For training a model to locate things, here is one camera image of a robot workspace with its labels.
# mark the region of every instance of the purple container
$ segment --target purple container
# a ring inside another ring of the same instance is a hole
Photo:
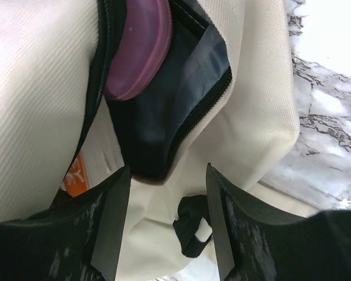
[[[127,0],[122,40],[112,60],[106,98],[125,101],[139,95],[168,52],[172,21],[168,0]]]

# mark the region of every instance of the white bag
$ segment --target white bag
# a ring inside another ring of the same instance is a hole
[[[101,17],[92,0],[9,2],[0,1],[0,221],[48,208],[60,187],[85,122]],[[149,280],[188,264],[173,222],[184,196],[205,194],[208,162],[249,189],[298,136],[282,0],[187,2],[198,2],[222,36],[232,81],[180,143],[165,180],[132,180],[118,281]],[[16,7],[27,12],[16,14]],[[214,259],[212,242],[205,253]],[[94,255],[105,262],[93,258],[92,265],[109,272],[109,255]]]

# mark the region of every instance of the orange label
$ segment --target orange label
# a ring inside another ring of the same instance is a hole
[[[82,156],[78,154],[64,179],[66,191],[70,196],[78,196],[88,190],[87,175]]]

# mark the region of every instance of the marble countertop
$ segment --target marble countertop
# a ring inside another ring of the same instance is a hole
[[[351,0],[285,0],[301,132],[263,179],[320,209],[351,208]]]

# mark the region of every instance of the zipper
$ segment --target zipper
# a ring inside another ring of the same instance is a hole
[[[97,4],[99,16],[98,45],[90,65],[85,117],[81,136],[70,166],[80,152],[99,109],[111,61],[118,50],[126,21],[126,0],[98,0]]]
[[[170,172],[171,165],[178,152],[180,145],[187,138],[187,136],[200,124],[204,116],[215,107],[220,99],[226,93],[233,80],[231,68],[229,67],[221,79],[212,87],[208,94],[201,100],[201,102],[191,111],[189,116],[178,129],[177,133],[171,142],[166,166],[163,174],[157,180],[165,180]]]

